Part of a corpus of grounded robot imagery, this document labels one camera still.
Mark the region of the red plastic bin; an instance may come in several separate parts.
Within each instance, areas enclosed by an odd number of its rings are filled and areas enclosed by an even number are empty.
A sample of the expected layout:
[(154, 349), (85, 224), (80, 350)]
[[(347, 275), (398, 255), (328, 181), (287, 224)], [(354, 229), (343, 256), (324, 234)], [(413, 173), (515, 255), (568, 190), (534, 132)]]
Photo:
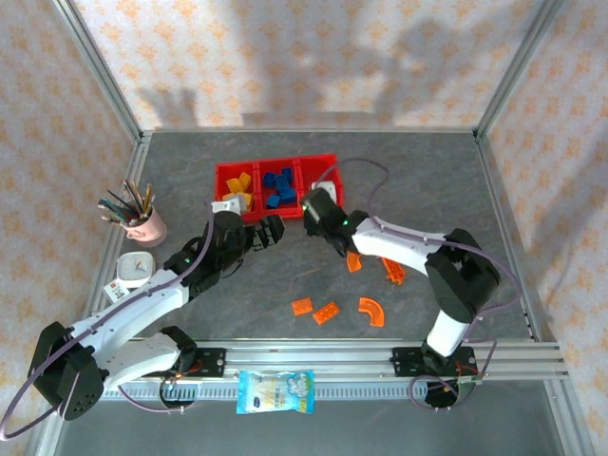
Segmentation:
[(299, 199), (303, 195), (303, 181), (299, 159), (257, 161), (254, 178), (254, 210), (259, 218), (269, 215), (280, 215), (284, 219), (302, 217)]
[(255, 222), (260, 217), (262, 209), (261, 183), (259, 167), (253, 161), (222, 162), (216, 165), (215, 200), (222, 200), (222, 196), (231, 193), (226, 181), (238, 178), (241, 172), (251, 175), (252, 183), (248, 192), (254, 195), (252, 210), (243, 215), (246, 222)]
[[(311, 185), (320, 180), (323, 173), (338, 162), (334, 153), (302, 156), (299, 158), (301, 183), (297, 190), (298, 199), (311, 190)], [(331, 170), (322, 181), (333, 181), (337, 190), (338, 205), (344, 204), (344, 188), (341, 172), (338, 167)]]

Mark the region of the pink pencil cup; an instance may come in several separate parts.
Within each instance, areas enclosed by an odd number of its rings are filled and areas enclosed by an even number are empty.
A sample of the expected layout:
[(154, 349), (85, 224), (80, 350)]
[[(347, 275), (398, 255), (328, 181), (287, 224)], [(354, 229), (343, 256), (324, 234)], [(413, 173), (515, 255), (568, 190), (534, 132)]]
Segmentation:
[(137, 226), (125, 226), (128, 239), (137, 242), (144, 248), (160, 245), (166, 238), (167, 227), (156, 208), (152, 209), (150, 217)]

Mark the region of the white square clock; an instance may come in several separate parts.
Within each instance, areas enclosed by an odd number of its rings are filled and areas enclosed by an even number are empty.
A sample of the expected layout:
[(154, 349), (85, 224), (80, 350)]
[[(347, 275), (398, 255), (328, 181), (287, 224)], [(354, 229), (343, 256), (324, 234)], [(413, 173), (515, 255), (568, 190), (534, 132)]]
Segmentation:
[(137, 289), (144, 285), (155, 273), (153, 256), (145, 251), (121, 255), (117, 261), (117, 280), (127, 289)]

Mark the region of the white paper label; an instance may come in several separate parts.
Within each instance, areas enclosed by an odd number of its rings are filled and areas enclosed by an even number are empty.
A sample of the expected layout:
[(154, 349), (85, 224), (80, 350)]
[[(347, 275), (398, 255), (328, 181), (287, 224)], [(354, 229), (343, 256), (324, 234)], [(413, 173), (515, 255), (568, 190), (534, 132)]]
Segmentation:
[(104, 285), (104, 293), (112, 304), (119, 302), (130, 294), (129, 290), (118, 279)]

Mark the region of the dark pencil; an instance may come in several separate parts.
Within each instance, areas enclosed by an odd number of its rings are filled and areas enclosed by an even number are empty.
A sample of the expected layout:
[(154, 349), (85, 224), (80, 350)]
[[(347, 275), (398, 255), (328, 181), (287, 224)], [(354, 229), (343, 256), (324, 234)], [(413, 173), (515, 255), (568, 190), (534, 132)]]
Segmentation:
[(125, 210), (129, 211), (130, 213), (134, 214), (135, 216), (139, 215), (139, 212), (129, 203), (127, 203), (124, 199), (120, 198), (118, 195), (116, 195), (114, 192), (110, 191), (109, 189), (107, 190), (107, 193), (113, 197)]

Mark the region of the teal pencil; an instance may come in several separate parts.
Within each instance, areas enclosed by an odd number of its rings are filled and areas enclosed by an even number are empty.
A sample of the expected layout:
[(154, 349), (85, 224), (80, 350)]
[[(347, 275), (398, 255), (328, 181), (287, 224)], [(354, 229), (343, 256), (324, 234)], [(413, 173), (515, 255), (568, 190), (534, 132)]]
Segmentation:
[(105, 209), (108, 214), (119, 222), (128, 223), (132, 218), (132, 213), (123, 206), (114, 204), (107, 199), (99, 199), (98, 207)]

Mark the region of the blue white snack bag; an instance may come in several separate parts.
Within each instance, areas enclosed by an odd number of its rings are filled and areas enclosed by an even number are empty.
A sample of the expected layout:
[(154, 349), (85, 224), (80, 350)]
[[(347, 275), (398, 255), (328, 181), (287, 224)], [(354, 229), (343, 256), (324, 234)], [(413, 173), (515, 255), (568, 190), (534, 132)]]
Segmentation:
[(314, 412), (314, 373), (311, 370), (263, 373), (239, 372), (237, 414)]

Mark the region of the aluminium table rear rail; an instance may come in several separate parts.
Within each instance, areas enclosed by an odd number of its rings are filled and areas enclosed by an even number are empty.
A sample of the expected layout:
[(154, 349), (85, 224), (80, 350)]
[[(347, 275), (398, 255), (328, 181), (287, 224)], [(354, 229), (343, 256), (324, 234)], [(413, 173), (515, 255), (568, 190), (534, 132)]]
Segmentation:
[(186, 129), (147, 129), (140, 137), (154, 134), (212, 134), (212, 133), (403, 133), (403, 134), (467, 134), (472, 135), (474, 127), (398, 127), (398, 128), (329, 128), (329, 127), (198, 127)]

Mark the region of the aluminium table side rail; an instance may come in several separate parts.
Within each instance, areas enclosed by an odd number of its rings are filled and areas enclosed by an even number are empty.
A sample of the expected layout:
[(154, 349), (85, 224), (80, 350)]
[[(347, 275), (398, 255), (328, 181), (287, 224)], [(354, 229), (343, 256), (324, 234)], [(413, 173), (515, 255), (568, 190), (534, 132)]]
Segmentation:
[[(140, 181), (149, 144), (150, 140), (147, 139), (139, 141), (133, 146), (123, 176), (125, 179), (133, 179), (135, 182)], [(125, 234), (123, 228), (111, 226), (108, 229), (104, 242), (103, 254), (96, 268), (95, 276), (89, 294), (85, 300), (85, 307), (81, 318), (90, 317), (103, 310), (107, 305), (108, 300), (105, 297), (103, 287), (114, 277), (117, 259), (122, 249), (124, 239)], [(63, 424), (63, 419), (56, 412), (49, 415), (44, 422), (39, 424), (31, 432), (25, 450), (25, 456), (53, 456)]]
[[(549, 320), (542, 308), (540, 296), (537, 291), (525, 283), (527, 270), (521, 237), (510, 205), (507, 200), (503, 199), (502, 178), (497, 170), (491, 168), (495, 164), (495, 160), (489, 138), (477, 133), (475, 140), (509, 266), (522, 284), (521, 307), (526, 322), (530, 326), (529, 332), (532, 340), (536, 343), (551, 342), (555, 344), (557, 338), (549, 327)], [(551, 421), (555, 425), (560, 449), (564, 456), (598, 456), (584, 420), (572, 376), (566, 373), (560, 379), (544, 380), (542, 384), (547, 396)]]

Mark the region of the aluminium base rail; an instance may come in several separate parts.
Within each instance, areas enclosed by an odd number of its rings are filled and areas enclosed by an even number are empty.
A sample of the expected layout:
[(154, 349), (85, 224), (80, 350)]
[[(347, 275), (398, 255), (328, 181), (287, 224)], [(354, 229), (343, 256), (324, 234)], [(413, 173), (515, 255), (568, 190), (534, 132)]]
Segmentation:
[[(395, 347), (418, 347), (401, 339), (234, 339), (200, 341), (199, 348), (227, 350), (224, 377), (238, 371), (313, 371), (319, 380), (394, 378)], [(550, 342), (502, 340), (470, 344), (479, 372), (454, 377), (491, 381), (560, 379), (568, 373), (561, 350)], [(98, 365), (114, 380), (130, 381), (168, 370), (178, 359), (176, 343), (164, 334), (127, 342)]]

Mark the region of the aluminium frame post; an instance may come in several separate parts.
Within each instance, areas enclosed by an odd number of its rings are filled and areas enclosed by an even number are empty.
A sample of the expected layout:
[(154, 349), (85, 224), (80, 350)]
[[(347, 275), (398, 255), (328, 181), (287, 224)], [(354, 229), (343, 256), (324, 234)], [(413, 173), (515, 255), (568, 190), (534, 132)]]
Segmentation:
[(138, 143), (142, 129), (136, 120), (123, 92), (121, 91), (110, 67), (96, 44), (86, 21), (75, 3), (75, 0), (50, 0), (66, 25), (76, 48), (81, 53), (85, 64), (91, 70), (101, 91), (108, 100), (127, 136)]
[(476, 143), (480, 143), (489, 133), (503, 110), (516, 84), (523, 75), (530, 59), (558, 15), (565, 0), (542, 0), (541, 7), (534, 17), (530, 28), (524, 35), (506, 71), (500, 80), (478, 125), (472, 130)]

